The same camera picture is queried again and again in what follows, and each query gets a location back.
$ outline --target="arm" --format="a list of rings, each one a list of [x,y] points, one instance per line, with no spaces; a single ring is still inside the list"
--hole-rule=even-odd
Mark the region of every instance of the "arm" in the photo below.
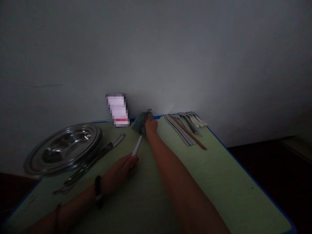
[[[157,121],[149,116],[145,129],[183,233],[230,233],[186,167],[158,136]]]
[[[119,159],[101,178],[101,191],[103,195],[112,194],[128,177],[134,175],[137,163],[138,157],[135,155],[131,157],[131,154]],[[78,197],[60,207],[59,210],[56,209],[29,227],[27,232],[67,233],[95,203],[95,188],[92,184]]]

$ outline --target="white handle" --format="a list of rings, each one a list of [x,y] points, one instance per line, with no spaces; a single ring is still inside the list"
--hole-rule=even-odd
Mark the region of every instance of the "white handle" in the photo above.
[[[189,118],[190,118],[191,122],[192,122],[196,127],[199,127],[199,124],[197,124],[197,123],[195,122],[195,120],[193,119],[193,116],[189,116]]]
[[[193,119],[194,119],[194,121],[200,126],[200,127],[203,127],[204,125],[201,123],[201,122],[199,122],[194,116],[192,116],[193,117]]]
[[[197,119],[199,122],[201,122],[203,125],[205,125],[205,126],[208,125],[205,121],[201,120],[197,115],[196,115],[196,119]]]
[[[142,141],[142,137],[143,137],[143,136],[140,135],[140,137],[139,137],[139,139],[137,140],[137,144],[136,144],[136,146],[135,146],[135,148],[134,148],[134,150],[133,150],[131,156],[136,155],[137,152],[139,151],[140,144],[141,144],[141,141]]]

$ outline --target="blue table edge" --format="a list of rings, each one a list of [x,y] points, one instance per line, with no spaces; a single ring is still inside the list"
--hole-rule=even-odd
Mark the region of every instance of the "blue table edge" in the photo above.
[[[154,116],[153,119],[160,119],[162,116],[164,115],[157,115]],[[100,122],[94,122],[93,124],[98,124],[98,123],[105,123],[106,121],[100,121]],[[251,174],[243,167],[243,165],[237,160],[237,158],[234,157],[234,155],[227,149],[227,147],[225,147],[225,145],[219,140],[219,138],[214,134],[214,132],[208,127],[206,126],[209,131],[215,136],[215,138],[218,139],[218,141],[221,143],[221,145],[229,152],[229,154],[236,160],[236,162],[244,169],[244,171],[250,176],[250,178],[258,185],[258,187],[264,192],[264,194],[270,199],[270,201],[276,206],[276,208],[285,216],[285,218],[288,220],[288,222],[290,223],[292,229],[281,233],[281,234],[297,234],[297,229],[296,226],[294,225],[294,223],[291,221],[291,219],[284,213],[284,211],[274,202],[274,200],[266,193],[266,191],[260,186],[260,184],[258,184],[258,182],[251,176]],[[15,213],[15,211],[18,209],[18,207],[26,200],[26,198],[29,196],[29,194],[36,188],[36,186],[40,183],[41,179],[38,180],[38,182],[32,187],[31,190],[29,190],[29,192],[24,196],[24,198],[18,203],[18,205],[13,209],[13,211],[11,212],[11,214],[5,219],[5,221],[3,222],[4,224],[6,223],[6,221],[12,217],[12,215]]]

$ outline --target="dark floor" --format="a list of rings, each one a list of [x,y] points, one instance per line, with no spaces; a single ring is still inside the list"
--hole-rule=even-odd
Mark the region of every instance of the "dark floor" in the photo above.
[[[298,233],[312,233],[312,165],[278,141],[229,148],[245,169],[294,222]],[[0,221],[4,220],[35,180],[0,174]]]

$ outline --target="wrist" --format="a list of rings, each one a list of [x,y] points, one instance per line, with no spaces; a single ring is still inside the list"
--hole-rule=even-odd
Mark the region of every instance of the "wrist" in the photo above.
[[[153,138],[153,137],[155,137],[155,136],[157,136],[157,132],[155,131],[147,131],[146,132],[146,138],[147,138],[147,140],[150,140],[150,138]]]

